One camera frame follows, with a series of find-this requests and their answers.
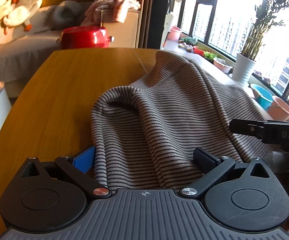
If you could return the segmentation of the white upright vacuum cleaner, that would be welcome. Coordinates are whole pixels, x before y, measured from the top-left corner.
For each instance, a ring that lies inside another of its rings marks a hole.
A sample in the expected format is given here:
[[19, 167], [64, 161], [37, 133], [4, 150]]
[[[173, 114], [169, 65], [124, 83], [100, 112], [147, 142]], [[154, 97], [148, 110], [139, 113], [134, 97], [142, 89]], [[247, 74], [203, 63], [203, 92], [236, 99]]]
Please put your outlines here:
[[182, 0], [168, 0], [168, 5], [167, 5], [167, 13], [164, 19], [164, 26], [163, 26], [163, 33], [162, 33], [162, 38], [161, 38], [161, 44], [160, 44], [160, 49], [164, 48], [165, 42], [168, 38], [168, 35], [171, 32], [172, 28], [172, 21], [174, 18], [174, 5], [176, 3], [180, 3]]

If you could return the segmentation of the grey round cushion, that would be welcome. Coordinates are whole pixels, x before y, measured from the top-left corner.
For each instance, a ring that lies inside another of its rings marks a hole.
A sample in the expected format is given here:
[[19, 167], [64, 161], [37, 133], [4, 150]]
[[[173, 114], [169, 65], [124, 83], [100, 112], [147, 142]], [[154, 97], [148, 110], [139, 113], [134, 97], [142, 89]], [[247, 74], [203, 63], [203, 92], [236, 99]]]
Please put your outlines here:
[[73, 27], [82, 14], [82, 10], [82, 5], [76, 1], [63, 1], [52, 9], [48, 25], [52, 30], [63, 30]]

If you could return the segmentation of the pink basin far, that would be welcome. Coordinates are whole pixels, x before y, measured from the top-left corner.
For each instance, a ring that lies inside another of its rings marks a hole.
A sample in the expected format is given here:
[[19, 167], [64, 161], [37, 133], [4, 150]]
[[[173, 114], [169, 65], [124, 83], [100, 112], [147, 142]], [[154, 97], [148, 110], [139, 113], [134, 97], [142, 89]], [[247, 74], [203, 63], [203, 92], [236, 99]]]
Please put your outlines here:
[[172, 26], [170, 31], [168, 32], [167, 39], [177, 42], [180, 38], [181, 32], [182, 31], [180, 28], [178, 28], [176, 26]]

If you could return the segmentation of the striped brown garment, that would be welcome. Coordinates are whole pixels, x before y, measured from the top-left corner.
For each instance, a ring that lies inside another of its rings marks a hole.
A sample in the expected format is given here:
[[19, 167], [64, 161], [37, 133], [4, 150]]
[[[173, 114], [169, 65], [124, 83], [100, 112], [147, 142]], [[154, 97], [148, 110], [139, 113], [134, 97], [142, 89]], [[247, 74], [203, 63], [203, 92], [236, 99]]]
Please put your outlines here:
[[280, 149], [233, 134], [233, 119], [265, 116], [239, 86], [223, 85], [193, 59], [156, 53], [152, 70], [102, 94], [91, 112], [95, 180], [111, 190], [182, 188], [201, 177], [200, 147], [238, 162]]

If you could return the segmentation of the red planter with greens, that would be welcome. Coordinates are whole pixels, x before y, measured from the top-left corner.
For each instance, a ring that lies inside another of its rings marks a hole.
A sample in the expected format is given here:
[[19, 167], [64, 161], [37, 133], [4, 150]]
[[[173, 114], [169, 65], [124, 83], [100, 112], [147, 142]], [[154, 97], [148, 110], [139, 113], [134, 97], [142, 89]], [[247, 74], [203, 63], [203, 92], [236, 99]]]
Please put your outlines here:
[[201, 57], [203, 57], [204, 59], [206, 59], [207, 61], [211, 63], [213, 63], [214, 58], [217, 57], [216, 54], [209, 52], [209, 51], [204, 51], [197, 46], [193, 47], [193, 53], [200, 55]]

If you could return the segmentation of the white goose plush toy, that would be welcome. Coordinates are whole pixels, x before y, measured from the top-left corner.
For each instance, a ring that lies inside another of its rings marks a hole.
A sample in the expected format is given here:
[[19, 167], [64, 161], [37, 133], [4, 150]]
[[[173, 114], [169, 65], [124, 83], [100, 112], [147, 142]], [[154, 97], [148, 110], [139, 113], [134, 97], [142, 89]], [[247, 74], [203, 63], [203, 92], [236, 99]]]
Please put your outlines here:
[[24, 25], [24, 31], [32, 29], [30, 19], [42, 5], [42, 0], [12, 0], [9, 12], [3, 18], [4, 35], [8, 34], [9, 28]]

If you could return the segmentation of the red round stool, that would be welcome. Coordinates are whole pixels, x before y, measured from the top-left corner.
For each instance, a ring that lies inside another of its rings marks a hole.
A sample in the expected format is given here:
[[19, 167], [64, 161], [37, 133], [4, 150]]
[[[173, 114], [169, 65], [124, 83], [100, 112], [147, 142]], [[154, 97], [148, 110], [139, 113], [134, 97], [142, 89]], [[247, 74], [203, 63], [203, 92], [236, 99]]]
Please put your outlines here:
[[108, 48], [115, 38], [108, 35], [106, 28], [89, 25], [63, 30], [59, 41], [61, 49]]

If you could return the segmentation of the tall green bamboo plant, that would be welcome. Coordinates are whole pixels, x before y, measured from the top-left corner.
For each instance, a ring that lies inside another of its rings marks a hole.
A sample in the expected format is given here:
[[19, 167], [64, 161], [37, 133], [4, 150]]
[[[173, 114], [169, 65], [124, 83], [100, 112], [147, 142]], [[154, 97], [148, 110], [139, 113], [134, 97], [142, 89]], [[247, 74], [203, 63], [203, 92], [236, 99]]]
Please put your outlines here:
[[241, 55], [255, 61], [264, 35], [271, 27], [283, 25], [283, 20], [277, 20], [277, 16], [284, 9], [289, 9], [289, 0], [262, 0], [255, 6], [256, 21], [249, 31]]

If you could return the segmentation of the pink bowl with soil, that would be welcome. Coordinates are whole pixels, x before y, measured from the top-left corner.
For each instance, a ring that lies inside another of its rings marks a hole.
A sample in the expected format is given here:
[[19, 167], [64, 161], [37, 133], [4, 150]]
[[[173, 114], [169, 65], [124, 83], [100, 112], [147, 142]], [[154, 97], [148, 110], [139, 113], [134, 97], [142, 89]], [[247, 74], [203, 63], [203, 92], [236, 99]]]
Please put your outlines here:
[[225, 60], [217, 57], [213, 58], [213, 64], [225, 74], [228, 74], [233, 69], [233, 66], [229, 65]]

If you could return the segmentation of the beige storage box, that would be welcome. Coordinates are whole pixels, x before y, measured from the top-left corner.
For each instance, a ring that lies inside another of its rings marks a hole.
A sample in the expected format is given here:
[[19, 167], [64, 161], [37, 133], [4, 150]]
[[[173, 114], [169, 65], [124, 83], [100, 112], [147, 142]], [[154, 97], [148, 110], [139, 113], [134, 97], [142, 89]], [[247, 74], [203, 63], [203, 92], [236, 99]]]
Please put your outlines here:
[[124, 23], [113, 21], [113, 10], [102, 10], [100, 25], [114, 37], [109, 48], [137, 48], [140, 29], [140, 11], [129, 9]]

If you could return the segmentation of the pink clothes pile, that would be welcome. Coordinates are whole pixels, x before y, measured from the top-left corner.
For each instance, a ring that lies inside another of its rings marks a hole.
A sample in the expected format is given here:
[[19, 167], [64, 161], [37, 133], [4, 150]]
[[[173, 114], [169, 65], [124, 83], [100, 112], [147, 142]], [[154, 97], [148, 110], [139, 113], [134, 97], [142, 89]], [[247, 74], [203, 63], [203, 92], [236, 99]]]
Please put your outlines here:
[[113, 22], [124, 23], [128, 10], [139, 10], [141, 5], [138, 0], [95, 0], [85, 12], [81, 26], [100, 25], [100, 11], [112, 9]]

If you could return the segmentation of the grey sofa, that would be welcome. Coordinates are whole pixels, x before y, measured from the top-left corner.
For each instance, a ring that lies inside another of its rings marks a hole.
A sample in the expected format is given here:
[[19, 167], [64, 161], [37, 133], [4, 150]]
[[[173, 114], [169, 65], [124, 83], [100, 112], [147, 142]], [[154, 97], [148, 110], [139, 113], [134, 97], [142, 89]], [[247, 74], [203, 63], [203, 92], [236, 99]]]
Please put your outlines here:
[[55, 29], [53, 11], [61, 5], [42, 7], [30, 19], [32, 29], [24, 31], [23, 25], [9, 29], [4, 35], [0, 26], [0, 81], [14, 82], [32, 77], [44, 61], [60, 49], [60, 29]]

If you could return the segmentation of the pink plastic bucket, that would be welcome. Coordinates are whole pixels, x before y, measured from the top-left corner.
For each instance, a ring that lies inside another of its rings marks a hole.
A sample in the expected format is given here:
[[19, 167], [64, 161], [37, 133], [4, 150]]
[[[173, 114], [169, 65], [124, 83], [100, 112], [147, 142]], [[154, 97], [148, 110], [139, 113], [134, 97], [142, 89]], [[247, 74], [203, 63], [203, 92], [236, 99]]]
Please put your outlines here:
[[289, 105], [280, 97], [273, 95], [272, 103], [267, 109], [267, 113], [277, 121], [287, 121], [289, 119]]

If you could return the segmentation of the teal plastic basin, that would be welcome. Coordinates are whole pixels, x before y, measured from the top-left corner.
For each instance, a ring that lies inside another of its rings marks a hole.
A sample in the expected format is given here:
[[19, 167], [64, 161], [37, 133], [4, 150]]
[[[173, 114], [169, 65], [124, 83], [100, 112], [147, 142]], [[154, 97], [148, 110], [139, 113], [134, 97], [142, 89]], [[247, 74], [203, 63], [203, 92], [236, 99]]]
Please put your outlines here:
[[262, 106], [263, 109], [267, 110], [273, 102], [272, 93], [257, 84], [252, 83], [250, 87], [258, 104]]

